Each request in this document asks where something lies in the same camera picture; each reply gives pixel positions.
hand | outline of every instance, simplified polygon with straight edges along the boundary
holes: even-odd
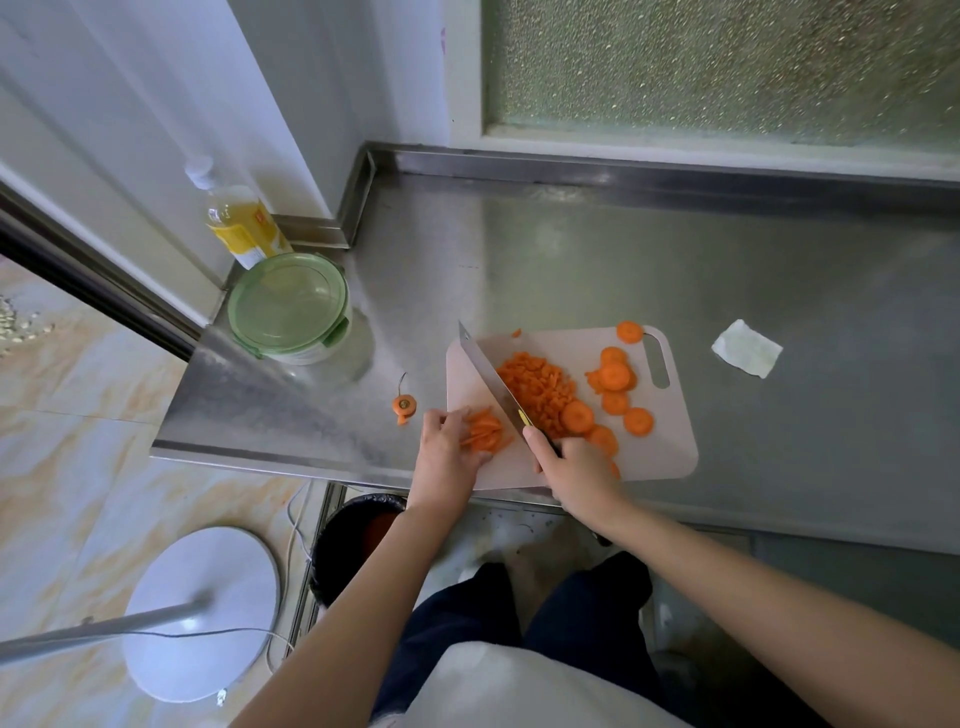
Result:
[[[524,427],[523,438],[543,468],[553,496],[588,528],[602,534],[610,517],[630,503],[603,452],[582,437],[560,441],[563,458],[557,457],[546,436],[535,427]]]
[[[407,497],[408,511],[429,513],[447,529],[463,515],[477,471],[491,458],[488,452],[460,447],[468,413],[465,407],[450,413],[431,409],[423,415],[420,453]]]

white wall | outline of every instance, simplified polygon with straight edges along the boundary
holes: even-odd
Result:
[[[0,75],[172,244],[223,279],[231,256],[203,225],[178,146],[64,0],[4,0]]]
[[[448,145],[441,0],[302,1],[328,29],[368,140]]]
[[[332,217],[364,141],[447,144],[442,31],[440,0],[3,0],[0,85],[220,285],[232,258],[185,159]]]
[[[0,179],[191,321],[210,320],[219,286],[3,84],[0,122]]]
[[[3,0],[0,83],[217,285],[233,259],[189,155],[275,212],[330,216],[227,0]]]
[[[229,0],[333,217],[364,133],[324,25],[303,0]]]

carrot slice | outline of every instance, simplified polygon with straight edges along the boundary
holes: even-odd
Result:
[[[603,385],[600,383],[600,370],[594,372],[587,372],[587,384],[590,385],[590,389],[593,390],[593,394],[602,395],[603,394]]]
[[[616,325],[616,337],[624,344],[635,344],[643,338],[643,327],[633,321],[621,321]]]
[[[406,372],[400,375],[400,381],[396,384],[396,397],[391,402],[398,425],[406,425],[407,420],[417,414],[417,400],[412,395],[400,394],[400,387],[403,385],[403,378],[406,376]]]
[[[620,450],[613,430],[605,425],[597,425],[587,435],[587,442],[600,448],[607,457],[613,457]]]
[[[580,400],[574,400],[564,407],[560,421],[570,432],[588,432],[593,427],[593,410]]]
[[[623,426],[630,434],[644,437],[654,428],[654,416],[643,407],[633,407],[624,414]]]
[[[618,361],[621,364],[626,364],[627,353],[620,349],[620,347],[606,347],[600,352],[601,364],[610,364],[614,361]]]
[[[622,415],[630,409],[630,395],[626,392],[604,392],[600,401],[608,415]]]
[[[619,392],[630,384],[630,368],[619,361],[600,367],[600,386],[611,392]]]

bottle cap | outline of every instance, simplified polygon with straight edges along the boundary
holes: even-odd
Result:
[[[194,157],[183,165],[183,171],[197,189],[213,189],[223,184],[217,176],[213,157]]]

metal edge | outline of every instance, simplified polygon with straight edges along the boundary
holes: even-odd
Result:
[[[316,545],[321,531],[323,531],[324,526],[326,526],[326,522],[329,521],[337,509],[344,504],[346,496],[347,486],[335,480],[327,481],[324,504],[320,509],[320,518],[317,521],[313,543],[310,545],[310,553],[313,553],[313,546]],[[303,581],[300,583],[300,595],[297,599],[297,609],[294,612],[293,623],[291,624],[290,634],[288,635],[290,644],[293,647],[296,647],[297,642],[305,637],[306,633],[317,623],[317,616],[320,613],[320,602],[317,601],[316,597],[313,596],[313,592],[310,591],[310,569],[312,569],[312,565],[308,566],[303,573]],[[292,651],[288,644],[283,659],[285,660],[290,657]]]
[[[335,219],[282,214],[275,214],[274,219],[298,248],[351,248],[375,176],[376,164],[364,145],[357,152]]]
[[[200,341],[195,323],[1,182],[0,254],[184,361]]]
[[[628,204],[776,214],[960,219],[960,183],[752,170],[601,158],[373,144],[382,174],[571,185],[615,191]]]

